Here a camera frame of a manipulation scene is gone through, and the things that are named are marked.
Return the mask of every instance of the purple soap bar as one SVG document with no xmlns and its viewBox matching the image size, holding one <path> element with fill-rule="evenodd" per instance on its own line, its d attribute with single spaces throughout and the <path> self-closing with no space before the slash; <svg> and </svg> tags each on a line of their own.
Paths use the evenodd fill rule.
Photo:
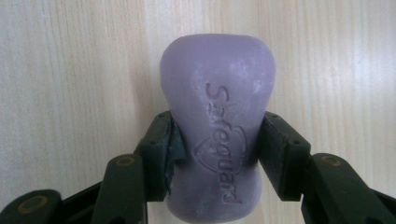
<svg viewBox="0 0 396 224">
<path fill-rule="evenodd" d="M 191 223 L 236 220 L 262 192 L 254 144 L 275 81 L 271 51 L 245 35 L 189 35 L 161 60 L 163 93 L 187 161 L 166 203 Z"/>
</svg>

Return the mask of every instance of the metal bolt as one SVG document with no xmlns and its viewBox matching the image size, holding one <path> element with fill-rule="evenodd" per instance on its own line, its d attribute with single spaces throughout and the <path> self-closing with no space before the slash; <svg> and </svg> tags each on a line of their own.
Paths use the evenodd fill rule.
<svg viewBox="0 0 396 224">
<path fill-rule="evenodd" d="M 118 166 L 129 166 L 129 165 L 134 164 L 134 158 L 132 158 L 130 156 L 124 156 L 124 157 L 119 158 L 116 161 L 116 164 Z"/>
<path fill-rule="evenodd" d="M 337 160 L 336 158 L 331 157 L 331 156 L 322 156 L 322 157 L 321 157 L 321 160 L 322 160 L 323 162 L 329 163 L 329 164 L 332 165 L 332 166 L 339 166 L 339 165 L 341 165 L 341 162 L 340 162 L 339 160 Z"/>
<path fill-rule="evenodd" d="M 49 201 L 49 198 L 44 195 L 37 195 L 34 196 L 30 199 L 27 199 L 23 201 L 23 203 L 18 206 L 18 212 L 21 214 L 28 214 L 32 213 L 40 208 L 42 208 L 44 205 L 47 204 Z"/>
</svg>

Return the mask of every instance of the soap bar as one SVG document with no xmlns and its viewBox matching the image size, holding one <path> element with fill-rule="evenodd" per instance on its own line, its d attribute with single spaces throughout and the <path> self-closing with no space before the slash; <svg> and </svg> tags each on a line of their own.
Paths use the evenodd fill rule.
<svg viewBox="0 0 396 224">
<path fill-rule="evenodd" d="M 163 53 L 163 93 L 187 153 L 166 197 L 176 217 L 218 223 L 255 208 L 262 180 L 254 145 L 275 70 L 271 51 L 245 35 L 188 35 Z"/>
</svg>

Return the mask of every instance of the wooden surface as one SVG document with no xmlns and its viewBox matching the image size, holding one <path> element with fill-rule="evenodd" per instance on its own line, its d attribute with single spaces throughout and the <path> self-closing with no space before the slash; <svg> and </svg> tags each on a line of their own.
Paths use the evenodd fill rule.
<svg viewBox="0 0 396 224">
<path fill-rule="evenodd" d="M 268 110 L 316 152 L 396 196 L 396 1 L 0 1 L 0 209 L 98 182 L 166 110 L 159 62 L 183 35 L 253 35 L 273 51 Z M 263 176 L 234 223 L 302 223 Z M 150 223 L 181 223 L 163 203 Z"/>
</svg>

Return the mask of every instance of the white wood grain background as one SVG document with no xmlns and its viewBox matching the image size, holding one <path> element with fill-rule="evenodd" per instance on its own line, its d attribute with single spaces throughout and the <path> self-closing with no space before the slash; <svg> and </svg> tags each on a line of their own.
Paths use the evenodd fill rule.
<svg viewBox="0 0 396 224">
<path fill-rule="evenodd" d="M 273 51 L 268 110 L 316 152 L 396 196 L 396 1 L 0 1 L 0 209 L 34 189 L 63 197 L 103 177 L 167 109 L 164 49 L 183 35 L 253 35 Z M 234 223 L 303 223 L 263 176 Z M 163 203 L 150 223 L 182 223 Z"/>
</svg>

